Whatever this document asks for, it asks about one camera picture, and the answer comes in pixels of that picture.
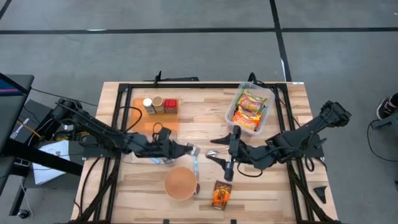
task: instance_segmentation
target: clear plastic container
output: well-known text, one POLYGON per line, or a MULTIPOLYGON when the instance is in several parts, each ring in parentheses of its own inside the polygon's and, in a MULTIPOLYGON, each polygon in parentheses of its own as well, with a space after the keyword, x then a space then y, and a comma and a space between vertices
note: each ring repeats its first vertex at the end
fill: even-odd
POLYGON ((271 108, 272 105, 274 105, 274 102, 275 102, 275 95, 272 91, 270 91, 268 89, 261 88, 255 84, 252 84, 249 82, 242 82, 239 85, 238 90, 236 91, 234 100, 229 105, 229 108, 224 116, 225 121, 227 122, 228 128, 230 130, 232 130, 234 125, 237 125, 234 122, 232 122, 232 117, 234 116, 236 103, 238 102, 239 98, 241 97, 241 93, 244 89, 248 89, 253 95, 267 98, 267 100, 264 102, 264 105, 266 106, 266 108, 262 111, 261 120, 260 120, 259 126, 257 127, 257 130, 253 131, 253 130, 250 130, 250 129, 245 128, 240 125, 240 127, 242 129, 242 134, 247 134, 248 136, 253 136, 253 135, 260 134, 262 132, 262 130, 264 130, 264 126, 266 124, 267 117, 269 115, 269 109, 271 108))

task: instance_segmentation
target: brown bowl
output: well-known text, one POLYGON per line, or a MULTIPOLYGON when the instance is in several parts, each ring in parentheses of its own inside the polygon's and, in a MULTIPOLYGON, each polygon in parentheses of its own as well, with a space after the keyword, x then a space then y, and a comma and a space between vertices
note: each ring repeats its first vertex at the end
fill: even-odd
POLYGON ((164 179, 166 193, 174 200, 190 198, 197 188, 195 174, 186 167, 177 167, 167 173, 164 179))

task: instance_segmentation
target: orange tray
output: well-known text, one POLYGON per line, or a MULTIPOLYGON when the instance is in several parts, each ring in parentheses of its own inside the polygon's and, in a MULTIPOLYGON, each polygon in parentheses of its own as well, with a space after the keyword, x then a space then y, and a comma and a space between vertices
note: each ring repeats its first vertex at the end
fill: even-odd
MULTIPOLYGON (((169 128, 175 133, 178 133, 178 112, 176 114, 148 114, 142 102, 145 98, 135 98, 132 101, 132 106, 139 108, 142 111, 141 120, 130 130, 130 132, 138 132, 140 134, 145 134, 148 138, 152 137, 152 133, 159 132, 161 126, 155 123, 160 123, 165 128, 169 128)), ((137 110, 132 110, 130 113, 129 126, 133 125, 137 118, 139 117, 139 112, 137 110)))

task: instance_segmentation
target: shoe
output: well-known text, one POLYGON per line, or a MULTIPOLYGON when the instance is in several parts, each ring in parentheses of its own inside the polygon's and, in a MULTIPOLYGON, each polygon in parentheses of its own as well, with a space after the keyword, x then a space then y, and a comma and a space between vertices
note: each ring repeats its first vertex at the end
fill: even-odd
POLYGON ((380 103, 379 107, 377 107, 376 116, 379 119, 384 119, 395 112, 395 110, 397 110, 397 107, 394 106, 390 102, 390 98, 387 97, 380 103))

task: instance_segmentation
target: red lid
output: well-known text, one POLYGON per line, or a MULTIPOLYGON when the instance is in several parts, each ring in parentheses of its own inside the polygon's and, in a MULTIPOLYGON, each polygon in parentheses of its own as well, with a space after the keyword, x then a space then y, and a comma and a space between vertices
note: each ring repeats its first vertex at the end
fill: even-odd
POLYGON ((177 107, 177 100, 175 99, 165 99, 164 106, 167 108, 174 108, 177 107))

